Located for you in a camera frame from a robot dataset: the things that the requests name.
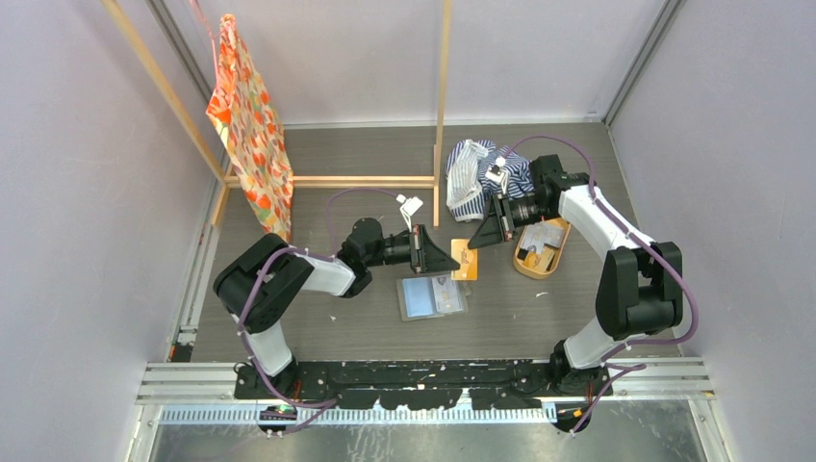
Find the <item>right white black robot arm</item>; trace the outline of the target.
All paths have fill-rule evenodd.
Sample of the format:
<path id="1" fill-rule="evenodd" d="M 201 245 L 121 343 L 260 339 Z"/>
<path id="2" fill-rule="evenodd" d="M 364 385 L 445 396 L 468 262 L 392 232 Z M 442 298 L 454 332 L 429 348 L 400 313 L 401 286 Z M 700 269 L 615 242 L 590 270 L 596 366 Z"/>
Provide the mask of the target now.
<path id="1" fill-rule="evenodd" d="M 488 200 L 470 249 L 512 240 L 518 229 L 562 218 L 602 260 L 594 317 L 560 341 L 545 366 L 548 385 L 573 395 L 598 377 L 618 351 L 680 324 L 682 254 L 633 228 L 602 196 L 587 173 L 568 173 L 556 155 L 530 164 L 534 189 L 516 199 L 504 193 Z"/>

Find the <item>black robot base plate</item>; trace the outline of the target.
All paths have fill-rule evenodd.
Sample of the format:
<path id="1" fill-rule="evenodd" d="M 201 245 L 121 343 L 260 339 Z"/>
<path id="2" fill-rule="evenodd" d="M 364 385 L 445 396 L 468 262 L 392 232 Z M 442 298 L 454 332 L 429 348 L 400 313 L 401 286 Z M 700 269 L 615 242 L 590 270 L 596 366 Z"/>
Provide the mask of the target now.
<path id="1" fill-rule="evenodd" d="M 333 400 L 340 409 L 412 411 L 451 409 L 463 401 L 474 410 L 531 409 L 554 397 L 589 403 L 608 376 L 600 368 L 568 372 L 530 359 L 293 361 L 268 379 L 247 362 L 233 370 L 238 399 L 282 394 L 314 404 Z"/>

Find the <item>yellow oval tray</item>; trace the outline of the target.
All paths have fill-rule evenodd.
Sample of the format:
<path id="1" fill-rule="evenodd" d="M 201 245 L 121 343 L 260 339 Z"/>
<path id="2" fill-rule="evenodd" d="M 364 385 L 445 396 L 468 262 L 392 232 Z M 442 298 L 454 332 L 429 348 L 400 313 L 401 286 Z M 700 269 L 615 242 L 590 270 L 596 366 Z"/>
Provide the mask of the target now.
<path id="1" fill-rule="evenodd" d="M 520 274 L 543 280 L 557 270 L 572 226 L 562 218 L 527 225 L 513 252 L 513 266 Z"/>

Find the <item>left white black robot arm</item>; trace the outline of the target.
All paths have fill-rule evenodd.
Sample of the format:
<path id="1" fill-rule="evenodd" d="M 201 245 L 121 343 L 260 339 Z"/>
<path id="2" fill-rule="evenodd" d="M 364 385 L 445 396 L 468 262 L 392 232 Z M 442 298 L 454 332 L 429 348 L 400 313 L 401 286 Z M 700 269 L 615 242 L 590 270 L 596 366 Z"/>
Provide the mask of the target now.
<path id="1" fill-rule="evenodd" d="M 422 224 L 386 236 L 378 220 L 361 218 L 332 257 L 267 234 L 217 276 L 213 290 L 236 322 L 258 385 L 270 397 L 284 398 L 293 390 L 296 366 L 281 320 L 294 299 L 304 291 L 355 297 L 370 284 L 371 268 L 395 265 L 415 274 L 460 267 Z"/>

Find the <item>gold VIP card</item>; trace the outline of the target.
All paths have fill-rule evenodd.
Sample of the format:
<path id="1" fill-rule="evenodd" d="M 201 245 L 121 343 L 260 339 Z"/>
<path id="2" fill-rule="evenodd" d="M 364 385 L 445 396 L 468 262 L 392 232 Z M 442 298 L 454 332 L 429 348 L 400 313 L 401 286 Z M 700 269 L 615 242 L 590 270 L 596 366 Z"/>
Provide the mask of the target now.
<path id="1" fill-rule="evenodd" d="M 469 248 L 468 239 L 452 239 L 450 255 L 459 264 L 459 269 L 451 273 L 455 281 L 475 281 L 478 278 L 478 253 Z"/>

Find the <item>clear grey card holder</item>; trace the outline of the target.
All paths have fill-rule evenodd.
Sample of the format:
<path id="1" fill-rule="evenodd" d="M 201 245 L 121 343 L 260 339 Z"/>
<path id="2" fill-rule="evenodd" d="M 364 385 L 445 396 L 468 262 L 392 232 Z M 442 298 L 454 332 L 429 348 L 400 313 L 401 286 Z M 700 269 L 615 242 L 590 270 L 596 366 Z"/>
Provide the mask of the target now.
<path id="1" fill-rule="evenodd" d="M 434 275 L 427 277 L 405 278 L 396 282 L 400 318 L 402 321 L 435 319 L 465 314 L 470 311 L 468 296 L 471 292 L 464 282 L 457 281 L 466 303 L 466 310 L 464 312 L 449 315 L 439 315 L 436 313 L 431 288 L 431 279 L 436 276 L 449 276 L 451 278 L 450 275 Z"/>

